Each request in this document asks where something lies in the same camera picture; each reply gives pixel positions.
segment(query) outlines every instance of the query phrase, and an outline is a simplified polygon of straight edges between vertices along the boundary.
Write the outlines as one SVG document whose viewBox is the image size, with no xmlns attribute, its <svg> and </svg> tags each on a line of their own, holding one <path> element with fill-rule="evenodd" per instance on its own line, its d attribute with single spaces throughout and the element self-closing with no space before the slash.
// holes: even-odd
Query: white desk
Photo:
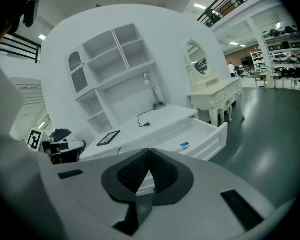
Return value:
<svg viewBox="0 0 300 240">
<path fill-rule="evenodd" d="M 244 107 L 244 92 L 240 77 L 228 78 L 212 84 L 205 89 L 189 93 L 191 103 L 194 109 L 209 111 L 212 125 L 218 127 L 218 110 L 223 110 L 228 102 L 231 102 L 235 96 L 241 95 L 238 106 L 242 112 L 242 117 L 245 117 Z"/>
<path fill-rule="evenodd" d="M 227 123 L 222 127 L 214 127 L 206 122 L 192 118 L 197 116 L 195 109 L 167 105 L 160 110 L 153 110 L 139 116 L 141 125 L 149 122 L 150 126 L 142 128 L 138 125 L 138 119 L 121 124 L 118 128 L 101 134 L 81 154 L 80 161 L 95 160 L 119 155 L 140 148 L 159 148 L 169 150 L 171 147 L 190 142 L 190 148 L 183 154 L 197 157 L 199 159 L 211 158 L 226 145 Z M 108 145 L 97 146 L 97 144 L 110 132 L 121 130 L 121 132 Z M 215 141 L 212 147 L 205 147 Z"/>
</svg>

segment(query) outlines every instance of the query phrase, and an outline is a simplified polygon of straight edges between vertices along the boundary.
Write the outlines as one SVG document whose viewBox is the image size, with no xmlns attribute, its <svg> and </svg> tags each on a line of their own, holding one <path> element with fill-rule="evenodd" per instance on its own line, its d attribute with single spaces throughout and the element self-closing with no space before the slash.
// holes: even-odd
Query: power cord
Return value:
<svg viewBox="0 0 300 240">
<path fill-rule="evenodd" d="M 139 115 L 137 116 L 139 128 L 142 128 L 142 127 L 144 127 L 144 126 L 150 126 L 150 125 L 151 125 L 149 122 L 147 122 L 146 124 L 144 124 L 144 125 L 141 126 L 141 124 L 140 124 L 140 122 L 139 122 L 139 116 L 141 116 L 141 115 L 143 115 L 143 114 L 145 114 L 145 113 L 148 113 L 148 112 L 154 110 L 156 106 L 157 106 L 157 102 L 153 103 L 153 106 L 152 106 L 152 109 L 151 109 L 151 110 L 146 111 L 146 112 L 143 112 L 143 113 L 141 113 L 141 114 L 139 114 Z"/>
</svg>

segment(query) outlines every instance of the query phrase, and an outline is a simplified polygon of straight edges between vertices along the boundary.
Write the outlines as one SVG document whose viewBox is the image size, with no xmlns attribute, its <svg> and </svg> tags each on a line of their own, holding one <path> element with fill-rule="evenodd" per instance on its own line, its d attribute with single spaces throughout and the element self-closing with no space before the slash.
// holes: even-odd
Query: brown wall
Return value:
<svg viewBox="0 0 300 240">
<path fill-rule="evenodd" d="M 232 65 L 234 65 L 235 67 L 239 67 L 240 65 L 242 65 L 242 61 L 241 61 L 242 58 L 244 58 L 246 56 L 247 57 L 251 56 L 250 52 L 254 53 L 254 52 L 260 51 L 258 49 L 258 46 L 259 45 L 254 45 L 249 48 L 245 48 L 245 49 L 239 50 L 237 52 L 231 53 L 231 54 L 225 56 L 226 62 L 228 63 L 228 65 L 230 63 L 232 63 Z"/>
</svg>

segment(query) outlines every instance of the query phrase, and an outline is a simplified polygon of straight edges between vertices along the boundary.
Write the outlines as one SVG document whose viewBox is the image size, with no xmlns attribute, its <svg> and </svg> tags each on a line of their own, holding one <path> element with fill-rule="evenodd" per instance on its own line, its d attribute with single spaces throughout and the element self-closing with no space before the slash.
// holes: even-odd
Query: black railing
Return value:
<svg viewBox="0 0 300 240">
<path fill-rule="evenodd" d="M 209 8 L 205 9 L 204 13 L 197 21 L 211 28 L 224 16 L 244 4 L 246 1 L 248 0 L 216 0 Z"/>
<path fill-rule="evenodd" d="M 39 61 L 41 45 L 19 34 L 8 33 L 0 42 L 0 52 Z"/>
</svg>

